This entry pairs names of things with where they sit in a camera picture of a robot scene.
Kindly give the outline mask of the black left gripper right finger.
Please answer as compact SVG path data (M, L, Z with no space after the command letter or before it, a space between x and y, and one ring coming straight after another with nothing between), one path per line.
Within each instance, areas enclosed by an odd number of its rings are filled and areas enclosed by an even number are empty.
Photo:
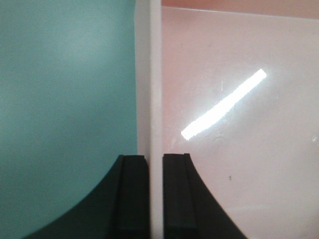
M165 154L162 163L164 238L245 238L210 193L189 154Z

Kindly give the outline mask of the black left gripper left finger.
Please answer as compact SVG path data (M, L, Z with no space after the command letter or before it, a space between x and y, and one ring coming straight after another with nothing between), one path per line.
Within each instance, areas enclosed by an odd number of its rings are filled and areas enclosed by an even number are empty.
M29 239L148 239L149 168L142 155L120 155L75 207Z

